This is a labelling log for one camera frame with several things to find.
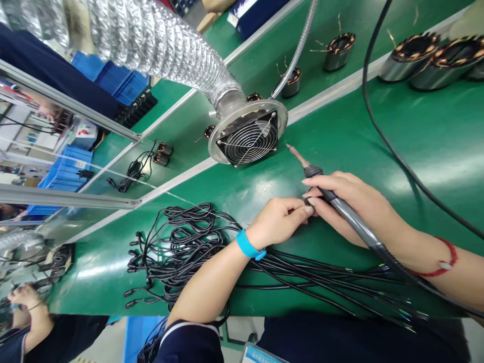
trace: soldering iron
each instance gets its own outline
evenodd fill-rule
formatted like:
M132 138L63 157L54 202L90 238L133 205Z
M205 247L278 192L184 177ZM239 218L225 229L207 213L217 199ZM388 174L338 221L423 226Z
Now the soldering iron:
M304 170L304 175L307 178L317 175L324 175L323 170L320 167L314 166L304 159L301 154L291 145L286 144L289 151L295 158L301 163ZM350 207L343 199L334 194L331 190L322 189L317 187L323 197L331 203L331 205L338 211L338 213L349 223L359 237L365 242L365 244L371 249L384 249L385 246L378 237L373 233L370 227L361 219L361 217Z
M323 170L320 167L314 166L304 159L301 154L291 145L286 144L292 155L301 163L304 170L304 175L307 178L314 177L317 175L324 175ZM451 299L440 291L433 288L431 285L424 283L418 277L414 276L410 271L408 271L398 260L387 250L385 245L378 239L378 237L373 233L370 227L361 219L361 217L356 213L356 211L348 204L346 201L338 197L333 191L326 190L317 187L321 192L323 197L331 203L331 205L338 211L338 213L349 223L349 225L354 229L358 236L365 242L370 250L375 252L378 257L380 257L387 266L393 270L395 273L400 274L410 283L413 283L427 292L440 297L441 299L447 301L448 303L455 305L469 314L484 318L484 314L476 309L469 308L454 299Z

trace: blue plastic bin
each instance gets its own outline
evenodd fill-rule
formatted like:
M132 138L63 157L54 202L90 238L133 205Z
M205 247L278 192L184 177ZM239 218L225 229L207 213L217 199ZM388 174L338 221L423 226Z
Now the blue plastic bin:
M132 72L128 78L126 78L125 82L121 85L121 87L116 91L114 97L129 106L133 103L136 97L139 96L141 92L148 86L149 77L143 77L138 72Z
M87 181L86 178L79 178L79 170L90 170L92 152L68 145L62 152L62 155L76 158L79 161L58 158L52 169L38 184L38 188L61 190L65 192L77 192ZM51 215L59 210L57 206L38 206L31 205L27 208L28 215Z
M104 62L97 55L84 55L79 51L72 58L71 64L93 82L104 68Z
M146 338L153 331L156 325L165 317L132 316L126 322L126 340L124 363L136 363L136 357Z
M103 63L97 55L86 56L77 52L71 64L126 106L131 105L149 83L148 76L143 77L126 67L117 67L111 61Z
M131 71L126 67L117 67L109 61L96 79L96 83L105 89L111 96L123 86Z

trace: blue wristband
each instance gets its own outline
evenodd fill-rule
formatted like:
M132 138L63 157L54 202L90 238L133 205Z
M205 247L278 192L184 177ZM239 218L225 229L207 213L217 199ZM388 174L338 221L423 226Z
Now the blue wristband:
M249 258L255 258L256 261L260 261L266 255L266 249L257 251L254 246L251 245L247 239L246 230L243 229L237 234L237 243L244 255Z

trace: sleeve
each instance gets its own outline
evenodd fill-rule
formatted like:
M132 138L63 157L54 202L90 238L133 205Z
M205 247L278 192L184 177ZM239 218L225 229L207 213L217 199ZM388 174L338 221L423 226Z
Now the sleeve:
M22 363L24 360L24 339L26 334L19 334L18 329L12 329L0 340L0 363Z
M177 321L163 334L154 363L223 363L218 329Z

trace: fan grille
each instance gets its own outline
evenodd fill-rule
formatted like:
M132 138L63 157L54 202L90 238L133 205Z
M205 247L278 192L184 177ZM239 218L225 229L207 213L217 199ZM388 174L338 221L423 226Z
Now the fan grille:
M256 120L227 138L224 154L235 167L260 159L277 148L277 128L272 122Z

